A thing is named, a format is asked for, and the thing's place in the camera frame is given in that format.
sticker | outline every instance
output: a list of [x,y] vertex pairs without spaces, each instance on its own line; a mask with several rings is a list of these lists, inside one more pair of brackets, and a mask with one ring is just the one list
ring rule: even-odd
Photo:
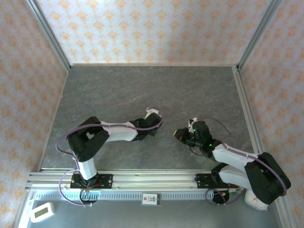
[[143,193],[142,194],[142,205],[159,205],[160,204],[160,195]]

wallpaper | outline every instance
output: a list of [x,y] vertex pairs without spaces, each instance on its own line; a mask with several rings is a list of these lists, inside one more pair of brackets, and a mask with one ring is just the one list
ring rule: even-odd
[[303,24],[304,4],[282,1],[242,71],[266,151],[291,180],[288,194],[299,227],[304,224]]
[[0,15],[0,227],[10,228],[66,72],[26,1],[0,1]]
[[38,0],[71,64],[231,65],[271,0]]

black mounting plate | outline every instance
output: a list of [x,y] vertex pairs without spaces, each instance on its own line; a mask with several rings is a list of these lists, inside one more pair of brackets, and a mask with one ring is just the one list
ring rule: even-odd
[[234,184],[216,184],[212,178],[211,173],[196,174],[195,181],[198,184],[198,189],[237,189],[238,186]]
[[[72,176],[71,189],[83,189],[84,186],[82,183],[82,178],[80,174],[74,173]],[[94,186],[94,189],[111,189],[112,188],[112,183],[113,183],[113,174],[98,174],[98,178],[96,182],[101,181],[101,185],[99,186]]]

robotic arm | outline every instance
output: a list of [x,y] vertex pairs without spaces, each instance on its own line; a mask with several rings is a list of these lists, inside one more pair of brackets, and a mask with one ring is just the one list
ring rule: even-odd
[[148,135],[155,136],[162,116],[156,109],[147,109],[144,119],[136,119],[127,123],[105,123],[92,116],[80,126],[100,124],[101,127],[89,127],[72,133],[67,137],[68,144],[77,157],[79,172],[84,179],[84,185],[92,187],[98,180],[98,172],[94,163],[94,156],[106,142],[138,141]]
[[211,170],[216,184],[231,183],[252,190],[265,204],[271,204],[291,187],[290,180],[269,153],[257,155],[229,147],[213,139],[206,123],[197,118],[190,119],[189,126],[189,129],[176,130],[174,136],[189,147],[199,147],[205,157],[221,162]]

wall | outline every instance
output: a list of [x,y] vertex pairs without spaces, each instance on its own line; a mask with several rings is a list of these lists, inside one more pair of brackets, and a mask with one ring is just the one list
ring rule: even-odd
[[231,65],[271,0],[38,0],[71,64]]
[[304,224],[303,24],[304,4],[282,1],[242,71],[266,151],[291,180],[288,194],[299,227]]
[[66,73],[24,0],[0,1],[0,14],[0,227],[11,227]]

